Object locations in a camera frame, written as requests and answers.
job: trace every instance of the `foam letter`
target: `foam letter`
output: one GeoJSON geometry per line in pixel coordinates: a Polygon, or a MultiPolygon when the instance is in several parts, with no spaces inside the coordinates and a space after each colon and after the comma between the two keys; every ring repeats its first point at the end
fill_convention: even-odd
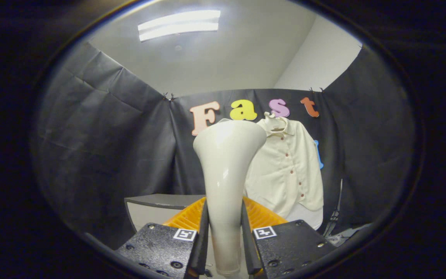
{"type": "Polygon", "coordinates": [[[290,110],[285,105],[286,103],[282,99],[273,99],[269,101],[269,107],[277,117],[287,117],[290,115],[290,110]]]}
{"type": "Polygon", "coordinates": [[[254,111],[254,104],[249,100],[237,100],[232,103],[232,111],[230,111],[230,118],[233,120],[254,120],[257,113],[254,111]]]}
{"type": "Polygon", "coordinates": [[[300,103],[304,104],[304,106],[306,107],[307,113],[309,113],[310,116],[312,116],[312,117],[319,116],[319,113],[317,111],[315,111],[313,108],[314,102],[309,100],[308,97],[305,97],[304,99],[302,99],[300,101],[300,103]]]}
{"type": "Polygon", "coordinates": [[[207,120],[209,123],[214,123],[216,116],[214,115],[214,110],[219,110],[220,104],[216,101],[203,104],[200,106],[195,106],[190,108],[190,112],[194,115],[194,130],[192,131],[193,136],[197,136],[200,131],[208,127],[207,120]]]}
{"type": "Polygon", "coordinates": [[[324,167],[324,164],[321,162],[321,158],[319,157],[319,141],[314,140],[314,142],[316,143],[316,151],[317,151],[317,159],[319,160],[319,169],[322,169],[322,167],[324,167]]]}

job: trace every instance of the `black curtain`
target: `black curtain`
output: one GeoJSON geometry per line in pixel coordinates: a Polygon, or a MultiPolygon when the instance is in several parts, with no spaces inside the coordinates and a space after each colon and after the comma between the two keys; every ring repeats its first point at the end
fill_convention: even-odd
{"type": "Polygon", "coordinates": [[[324,230],[338,202],[336,230],[373,221],[397,195],[408,172],[414,123],[396,83],[377,56],[361,50],[324,92],[227,90],[168,100],[90,44],[74,50],[51,75],[32,134],[45,197],[71,227],[116,249],[134,233],[124,198],[154,193],[204,194],[193,150],[193,106],[217,101],[216,121],[230,104],[254,104],[257,122],[283,99],[291,120],[319,141],[324,167],[324,230]],[[311,117],[308,97],[320,113],[311,117]]]}
{"type": "Polygon", "coordinates": [[[32,134],[42,191],[69,226],[119,247],[134,233],[124,198],[172,192],[168,102],[90,44],[44,92],[32,134]]]}
{"type": "Polygon", "coordinates": [[[405,89],[380,56],[363,47],[321,94],[343,150],[343,190],[332,233],[372,222],[402,191],[414,154],[415,122],[405,89]]]}

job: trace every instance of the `fluorescent light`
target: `fluorescent light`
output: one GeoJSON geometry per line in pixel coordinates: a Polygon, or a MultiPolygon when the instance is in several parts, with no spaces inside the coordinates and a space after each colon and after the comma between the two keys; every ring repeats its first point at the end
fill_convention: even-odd
{"type": "Polygon", "coordinates": [[[184,21],[205,21],[208,19],[219,18],[221,11],[219,10],[197,10],[181,12],[180,14],[172,14],[163,16],[146,23],[142,23],[138,26],[139,31],[146,30],[149,28],[168,25],[173,23],[181,23],[184,21]]]}
{"type": "Polygon", "coordinates": [[[218,30],[218,23],[196,22],[196,23],[173,24],[168,26],[162,26],[160,28],[156,28],[152,31],[141,34],[139,35],[139,39],[141,42],[143,42],[149,39],[166,35],[186,33],[186,32],[196,32],[196,31],[215,31],[215,30],[218,30]]]}

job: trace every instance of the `white wall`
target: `white wall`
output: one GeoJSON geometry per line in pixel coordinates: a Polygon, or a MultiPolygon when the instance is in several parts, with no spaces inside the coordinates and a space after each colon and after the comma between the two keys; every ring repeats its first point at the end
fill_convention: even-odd
{"type": "Polygon", "coordinates": [[[354,61],[362,44],[327,19],[316,16],[313,27],[275,88],[320,91],[354,61]]]}

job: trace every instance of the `ceiling light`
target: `ceiling light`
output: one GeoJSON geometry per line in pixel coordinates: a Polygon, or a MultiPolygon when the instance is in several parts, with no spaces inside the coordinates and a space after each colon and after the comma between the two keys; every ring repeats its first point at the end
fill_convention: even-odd
{"type": "Polygon", "coordinates": [[[220,14],[221,11],[219,10],[197,10],[181,12],[180,14],[167,15],[157,19],[153,19],[152,21],[142,23],[138,26],[138,30],[141,31],[157,26],[181,23],[184,21],[206,21],[208,19],[219,18],[220,14]]]}
{"type": "Polygon", "coordinates": [[[218,30],[221,11],[197,10],[172,14],[138,26],[141,42],[172,34],[218,30]]]}
{"type": "Polygon", "coordinates": [[[152,31],[141,34],[139,35],[139,39],[141,42],[143,42],[153,38],[163,37],[172,34],[197,32],[197,31],[216,31],[216,30],[218,30],[218,23],[197,22],[197,23],[174,24],[174,25],[162,26],[160,28],[156,28],[152,31]]]}

